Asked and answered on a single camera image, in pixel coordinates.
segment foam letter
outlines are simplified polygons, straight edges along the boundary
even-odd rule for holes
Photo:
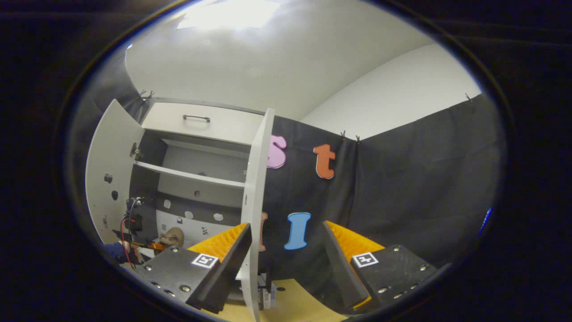
[[[262,218],[260,218],[260,244],[258,245],[258,251],[259,252],[263,252],[266,250],[266,246],[264,246],[264,244],[262,244],[262,225],[264,224],[264,221],[268,219],[268,214],[266,214],[265,212],[262,212]]]
[[[333,170],[329,168],[329,161],[336,159],[336,154],[329,150],[329,144],[322,144],[314,148],[316,158],[316,173],[320,178],[332,179]]]
[[[293,213],[288,215],[290,221],[290,240],[284,249],[293,250],[306,247],[304,235],[306,234],[306,223],[310,219],[309,213]]]
[[[270,137],[270,149],[268,150],[267,167],[278,169],[286,163],[286,154],[282,149],[286,148],[286,140],[282,136]]]

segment cable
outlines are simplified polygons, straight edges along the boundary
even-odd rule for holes
[[[129,262],[129,265],[131,265],[131,268],[135,269],[135,265],[131,264],[131,259],[129,259],[129,254],[127,253],[127,248],[125,247],[125,236],[123,236],[123,224],[125,223],[127,219],[123,219],[121,221],[121,245],[123,246],[123,250],[125,251],[125,256],[127,256],[127,261]]]
[[[139,200],[141,200],[141,197],[135,198],[135,200],[133,201],[133,204],[131,205],[131,209],[129,210],[129,215],[128,215],[129,216],[129,234],[131,235],[131,240],[133,240],[133,230],[132,230],[132,227],[133,227],[133,222],[132,222],[133,208],[135,208],[135,205],[137,204],[137,202]]]

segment white sticker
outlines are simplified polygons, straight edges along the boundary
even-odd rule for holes
[[[359,268],[379,263],[372,253],[364,253],[353,257]]]
[[[274,283],[271,283],[271,307],[275,307],[276,306],[276,285],[274,285]]]
[[[200,254],[197,256],[197,258],[194,259],[194,261],[191,262],[191,264],[204,268],[212,268],[218,260],[218,257],[207,254]]]
[[[262,297],[263,297],[264,309],[265,310],[270,309],[272,305],[271,294],[268,293],[268,291],[265,288],[262,289]]]

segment blue letter i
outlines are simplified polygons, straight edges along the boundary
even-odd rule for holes
[[[286,245],[285,249],[293,250],[298,248],[303,248],[307,244],[304,241],[304,234],[306,233],[306,223],[310,219],[311,215],[309,213],[293,213],[288,215],[288,221],[290,221],[290,240]]]

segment ceiling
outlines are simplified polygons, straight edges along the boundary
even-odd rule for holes
[[[149,28],[127,50],[134,85],[300,120],[379,65],[434,43],[362,1],[270,1],[281,5],[261,28],[177,29],[184,14]]]

